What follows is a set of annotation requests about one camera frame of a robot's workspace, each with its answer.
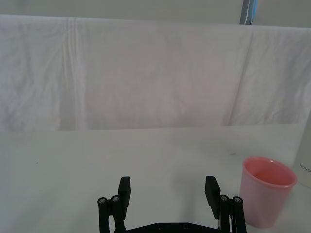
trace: pink cup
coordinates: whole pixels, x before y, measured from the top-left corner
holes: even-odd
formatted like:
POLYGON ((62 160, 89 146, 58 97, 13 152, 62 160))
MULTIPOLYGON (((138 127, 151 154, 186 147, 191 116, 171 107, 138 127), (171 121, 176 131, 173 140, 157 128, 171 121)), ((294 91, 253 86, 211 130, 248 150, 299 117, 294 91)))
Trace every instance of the pink cup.
POLYGON ((258 228, 272 227, 296 183, 296 175, 278 161, 245 159, 240 189, 245 221, 258 228))

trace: cup rim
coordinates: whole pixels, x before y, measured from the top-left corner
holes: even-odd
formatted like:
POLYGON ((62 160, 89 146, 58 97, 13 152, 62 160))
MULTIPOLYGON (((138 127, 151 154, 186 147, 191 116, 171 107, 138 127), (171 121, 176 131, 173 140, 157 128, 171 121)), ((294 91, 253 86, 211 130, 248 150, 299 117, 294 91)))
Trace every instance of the cup rim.
POLYGON ((274 160, 274 159, 270 159, 270 158, 266 158, 266 157, 261 157, 261 156, 252 156, 252 157, 248 157, 246 159, 244 159, 243 161, 243 170, 245 171, 245 173, 250 177, 252 178, 254 181, 256 182, 259 182, 265 186, 269 186, 269 187, 273 187, 273 188, 292 188, 293 186, 295 186, 297 184, 297 176, 296 174, 289 168, 287 167, 286 165, 280 163, 279 161, 277 160, 274 160), (254 159, 261 159, 261 160, 268 160, 269 162, 272 162, 272 163, 275 163, 277 164, 278 166, 281 166, 282 168, 284 168, 287 172, 289 172, 291 174, 291 176, 294 177, 294 181, 290 184, 287 184, 287 185, 279 185, 279 184, 273 184, 273 183, 268 183, 266 181, 263 181, 261 179, 258 179, 257 177, 255 177, 254 175, 252 175, 247 169, 246 169, 246 166, 245 164, 250 161, 250 160, 254 160, 254 159))

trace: white sheet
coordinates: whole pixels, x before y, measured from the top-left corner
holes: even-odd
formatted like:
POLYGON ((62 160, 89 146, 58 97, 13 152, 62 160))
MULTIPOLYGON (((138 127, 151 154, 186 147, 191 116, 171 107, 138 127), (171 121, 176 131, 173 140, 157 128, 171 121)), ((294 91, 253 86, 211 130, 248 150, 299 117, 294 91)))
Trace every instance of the white sheet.
POLYGON ((304 122, 310 38, 296 28, 0 16, 0 131, 304 122))

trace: white table surface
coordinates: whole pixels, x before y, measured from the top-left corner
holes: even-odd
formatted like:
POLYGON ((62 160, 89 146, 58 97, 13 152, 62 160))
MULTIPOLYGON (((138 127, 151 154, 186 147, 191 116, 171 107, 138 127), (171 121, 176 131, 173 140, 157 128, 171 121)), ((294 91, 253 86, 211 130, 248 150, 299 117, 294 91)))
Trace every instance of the white table surface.
MULTIPOLYGON (((127 229, 156 222, 216 227, 205 176, 239 194, 242 161, 291 165, 303 127, 266 125, 86 132, 0 133, 0 232, 97 233, 97 198, 131 177, 127 229)), ((276 225, 249 233, 306 233, 311 189, 297 184, 276 225)), ((111 232, 114 226, 111 221, 111 232)))

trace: screw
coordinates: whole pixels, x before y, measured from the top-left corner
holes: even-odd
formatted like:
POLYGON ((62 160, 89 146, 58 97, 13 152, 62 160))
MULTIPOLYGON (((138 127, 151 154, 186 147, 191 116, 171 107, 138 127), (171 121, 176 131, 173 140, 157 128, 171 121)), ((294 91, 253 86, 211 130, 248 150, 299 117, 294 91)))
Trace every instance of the screw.
POLYGON ((114 201, 114 202, 116 202, 116 201, 118 201, 119 200, 119 197, 117 197, 117 196, 114 196, 113 198, 112 198, 112 201, 114 201))
POLYGON ((237 203, 241 203, 242 202, 241 198, 234 198, 234 201, 237 202, 237 203))
POLYGON ((224 201, 228 200, 228 198, 226 196, 221 196, 220 199, 224 200, 224 201))
POLYGON ((189 229, 189 225, 188 225, 187 223, 184 223, 184 224, 183 224, 183 229, 184 229, 184 230, 188 230, 188 229, 189 229))
POLYGON ((98 203, 99 204, 104 204, 106 202, 106 199, 105 198, 102 198, 102 199, 99 199, 98 200, 98 203))
POLYGON ((158 224, 157 229, 158 229, 159 231, 162 231, 162 230, 164 229, 163 224, 158 224))

